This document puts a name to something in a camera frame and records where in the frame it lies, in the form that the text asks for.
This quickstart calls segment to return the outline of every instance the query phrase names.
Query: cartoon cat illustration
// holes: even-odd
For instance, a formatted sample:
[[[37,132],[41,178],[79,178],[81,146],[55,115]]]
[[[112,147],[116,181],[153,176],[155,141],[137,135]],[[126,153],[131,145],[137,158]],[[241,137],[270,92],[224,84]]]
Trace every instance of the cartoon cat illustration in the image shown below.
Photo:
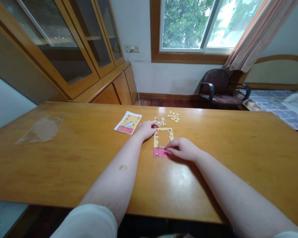
[[[135,124],[134,124],[132,121],[130,121],[130,122],[128,122],[127,124],[124,124],[123,127],[131,128],[131,126],[134,126],[134,125],[135,125]]]

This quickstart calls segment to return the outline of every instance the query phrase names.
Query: wooden headboard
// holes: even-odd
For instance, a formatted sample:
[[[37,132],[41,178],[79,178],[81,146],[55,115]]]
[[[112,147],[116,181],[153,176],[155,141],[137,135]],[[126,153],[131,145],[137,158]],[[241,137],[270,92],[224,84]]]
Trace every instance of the wooden headboard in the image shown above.
[[[253,89],[298,90],[298,56],[274,55],[259,58],[239,83]]]

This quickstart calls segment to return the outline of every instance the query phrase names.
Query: wall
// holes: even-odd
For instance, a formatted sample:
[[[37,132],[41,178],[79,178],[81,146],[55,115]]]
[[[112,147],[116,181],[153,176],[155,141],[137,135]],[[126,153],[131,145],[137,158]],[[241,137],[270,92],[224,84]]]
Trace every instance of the wall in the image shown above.
[[[111,0],[122,48],[139,45],[140,53],[131,53],[139,92],[194,94],[206,71],[222,65],[151,63],[149,0]],[[281,28],[262,57],[277,54],[298,55],[298,6]]]
[[[0,127],[35,107],[34,103],[0,79]],[[0,238],[4,237],[27,206],[0,201]]]
[[[36,104],[0,79],[0,127],[35,107]]]
[[[139,45],[130,60],[141,93],[192,95],[203,75],[222,65],[151,63],[149,0],[111,0],[122,48]],[[128,53],[124,50],[125,61]]]
[[[298,5],[261,57],[270,55],[298,55]]]

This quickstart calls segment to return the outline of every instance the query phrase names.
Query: puzzle pile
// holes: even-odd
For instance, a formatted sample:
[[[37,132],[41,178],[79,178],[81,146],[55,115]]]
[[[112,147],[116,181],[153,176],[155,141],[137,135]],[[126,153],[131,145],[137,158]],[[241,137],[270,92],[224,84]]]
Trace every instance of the puzzle pile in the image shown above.
[[[154,118],[154,122],[156,122],[159,126],[166,126],[167,124],[165,123],[165,119],[164,119],[164,117],[163,118],[161,118],[161,121],[157,121],[157,117],[155,117]]]
[[[179,115],[180,115],[179,113],[169,111],[169,114],[167,115],[167,117],[169,117],[175,123],[178,123],[180,121]]]

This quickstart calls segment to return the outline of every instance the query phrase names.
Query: left hand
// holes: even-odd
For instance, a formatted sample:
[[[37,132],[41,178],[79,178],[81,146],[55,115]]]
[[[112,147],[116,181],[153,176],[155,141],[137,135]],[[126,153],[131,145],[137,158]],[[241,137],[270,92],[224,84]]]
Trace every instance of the left hand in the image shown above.
[[[142,140],[146,140],[156,132],[156,128],[158,127],[159,125],[154,121],[143,122],[139,125],[135,136],[140,137]]]

